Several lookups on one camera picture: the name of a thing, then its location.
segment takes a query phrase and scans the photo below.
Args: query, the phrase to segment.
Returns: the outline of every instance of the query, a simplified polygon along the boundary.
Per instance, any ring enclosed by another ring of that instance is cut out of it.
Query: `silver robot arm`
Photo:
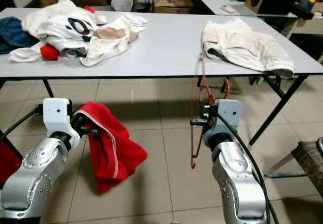
[[[37,224],[43,215],[55,180],[64,170],[68,152],[76,148],[85,133],[86,120],[76,115],[72,125],[67,99],[43,101],[43,119],[47,137],[28,152],[19,169],[6,181],[0,207],[0,223]]]
[[[202,108],[205,119],[191,124],[204,126],[204,143],[212,151],[212,173],[221,190],[226,223],[265,224],[265,196],[252,174],[252,164],[240,144],[233,142],[233,133],[216,117],[220,114],[236,130],[241,111],[241,102],[220,99]]]

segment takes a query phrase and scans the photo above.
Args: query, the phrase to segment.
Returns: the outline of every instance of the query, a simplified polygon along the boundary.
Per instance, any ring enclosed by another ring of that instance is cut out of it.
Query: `tiled floor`
[[[292,81],[283,81],[285,90]],[[210,150],[202,146],[190,169],[189,105],[191,79],[51,80],[56,97],[67,97],[74,109],[87,101],[107,105],[130,130],[131,139],[148,152],[135,175],[106,194],[97,195],[88,141],[72,150],[57,180],[43,223],[225,223],[219,187],[211,174]],[[217,97],[221,79],[210,79]],[[239,134],[247,142],[278,102],[263,83],[231,80],[231,99],[243,102]],[[0,127],[4,131],[47,97],[41,81],[7,82],[0,90]],[[307,79],[281,113],[250,148],[262,171],[287,155],[298,141],[322,136],[323,77]],[[199,129],[195,129],[195,140]],[[41,117],[9,135],[25,154],[44,137]],[[285,167],[299,170],[296,161]],[[306,177],[266,179],[268,195],[281,223],[323,223],[323,200]]]

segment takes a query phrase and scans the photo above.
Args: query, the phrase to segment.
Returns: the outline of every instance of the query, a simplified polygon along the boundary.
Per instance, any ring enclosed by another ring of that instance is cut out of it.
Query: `red cloth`
[[[46,60],[58,60],[60,52],[52,45],[45,45],[40,48],[41,55]]]
[[[147,152],[129,139],[129,132],[103,104],[87,102],[77,112],[86,115],[88,129],[97,129],[99,136],[89,136],[92,169],[99,193],[135,173],[136,167],[147,158]]]
[[[0,141],[0,186],[18,170],[21,161],[18,156],[3,141]]]
[[[89,11],[89,12],[92,12],[94,14],[95,10],[92,9],[90,6],[85,6],[84,7],[85,10]]]

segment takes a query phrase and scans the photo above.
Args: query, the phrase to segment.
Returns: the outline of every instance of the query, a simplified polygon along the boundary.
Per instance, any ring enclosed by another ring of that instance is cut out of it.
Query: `table surface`
[[[292,13],[288,15],[268,15],[268,14],[257,14],[248,7],[245,6],[244,2],[239,2],[237,0],[201,0],[207,7],[216,15],[224,16],[260,16],[260,17],[287,17],[287,18],[297,18]],[[225,12],[220,9],[221,6],[230,6],[236,11],[232,14]]]
[[[14,16],[23,19],[37,9],[5,9],[0,18]],[[97,11],[108,22],[122,12]],[[127,51],[94,67],[85,67],[77,60],[16,63],[8,54],[0,55],[0,78],[181,78],[193,77],[201,52],[201,33],[208,20],[224,23],[232,17],[215,15],[174,15],[135,13],[149,20],[146,30],[129,45]],[[240,17],[254,31],[272,35],[295,62],[295,73],[323,74],[323,66],[279,34],[258,17]],[[250,70],[221,60],[206,60],[208,76],[252,76],[262,72]]]

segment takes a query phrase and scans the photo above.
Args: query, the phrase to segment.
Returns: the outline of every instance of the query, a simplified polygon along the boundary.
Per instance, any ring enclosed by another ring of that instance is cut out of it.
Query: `white clothing pile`
[[[223,24],[208,21],[202,33],[202,48],[210,59],[224,56],[230,62],[276,75],[294,75],[294,62],[269,35],[254,32],[239,18]]]
[[[24,31],[38,38],[42,44],[49,44],[68,58],[78,57],[85,66],[94,66],[128,49],[131,32],[139,33],[147,23],[144,18],[124,15],[111,24],[104,16],[96,16],[76,7],[70,0],[59,0],[55,5],[29,14],[22,21]],[[104,28],[122,29],[122,38],[102,39],[96,33]],[[41,58],[35,55],[39,49],[19,48],[10,52],[9,59],[15,62],[32,62]]]

